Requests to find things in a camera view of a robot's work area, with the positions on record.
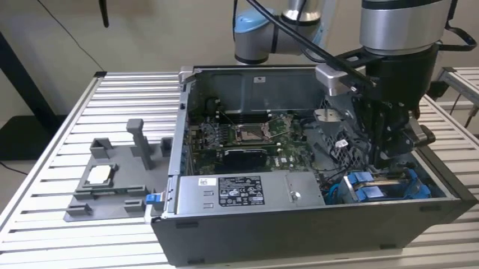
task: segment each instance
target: wire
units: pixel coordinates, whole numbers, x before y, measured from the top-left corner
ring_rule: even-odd
[[[278,26],[282,31],[294,38],[306,48],[308,48],[314,53],[316,53],[328,63],[328,65],[339,70],[344,71],[362,85],[374,87],[374,82],[359,73],[343,60],[335,58],[326,50],[323,50],[315,43],[310,41],[304,36],[295,32],[295,30],[288,27],[276,17],[268,12],[268,10],[262,6],[256,0],[247,0],[250,5],[259,11],[259,13],[267,18],[267,20]]]
[[[457,101],[454,101],[453,108],[451,108],[451,111],[450,111],[450,115],[453,115],[453,112],[454,112],[454,109],[457,108],[457,104],[458,104],[458,101],[459,101],[461,97],[462,97],[462,94],[458,95]]]
[[[466,121],[466,124],[465,124],[466,129],[467,129],[467,127],[470,127],[471,120],[473,120],[473,115],[470,115],[469,118],[467,118],[467,121]]]
[[[232,22],[231,22],[231,32],[232,32],[232,40],[236,41],[235,38],[235,27],[236,27],[236,10],[238,10],[238,0],[232,2]]]
[[[20,171],[20,170],[16,170],[16,169],[14,169],[14,168],[11,168],[11,167],[8,167],[2,161],[0,161],[0,165],[2,165],[3,167],[6,167],[8,170],[14,171],[14,172],[18,172],[18,173],[20,173],[20,174],[23,174],[23,175],[28,175],[26,172]]]
[[[70,31],[67,30],[66,26],[63,26],[62,22],[58,20],[58,18],[55,18],[52,12],[48,10],[48,8],[46,7],[46,5],[43,4],[43,2],[40,0],[36,0],[38,3],[44,7],[46,11],[48,12],[48,14],[51,15],[51,17],[54,18],[54,20],[56,20],[56,22],[59,23],[59,25],[62,26],[63,30],[66,30],[67,34],[70,35],[70,37],[72,38],[74,42],[76,43],[78,47],[80,48],[80,50],[83,50],[84,54],[88,55],[90,59],[96,63],[98,67],[100,68],[102,71],[104,71],[102,65],[98,63],[98,61],[95,60],[95,58],[90,55],[90,53],[84,50],[84,48],[82,48],[80,43],[76,41],[75,37],[72,36],[72,34],[70,33]]]
[[[299,23],[300,23],[300,17],[303,15],[303,9],[306,6],[306,1],[303,0],[303,3],[300,4],[299,10],[298,10],[298,17],[296,17],[296,32],[299,32]],[[303,52],[303,55],[307,57],[307,59],[315,63],[326,63],[323,59],[316,59],[310,53],[308,50],[306,50],[302,46],[299,46],[300,52]]]

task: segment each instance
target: metal rail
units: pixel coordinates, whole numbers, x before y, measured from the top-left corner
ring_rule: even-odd
[[[108,73],[95,78],[0,216],[0,269],[138,268],[168,265],[143,218],[64,222],[95,137],[132,144],[130,118],[159,142],[175,129],[178,73]],[[435,132],[433,150],[479,198],[479,141],[429,98],[421,123]],[[454,268],[479,265],[479,206],[431,227],[403,250],[232,263],[227,268]],[[215,265],[210,268],[226,268]]]

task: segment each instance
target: circuit board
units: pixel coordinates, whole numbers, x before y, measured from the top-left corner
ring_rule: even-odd
[[[195,175],[318,171],[299,120],[292,114],[270,115],[267,122],[243,124],[207,117],[191,127]]]

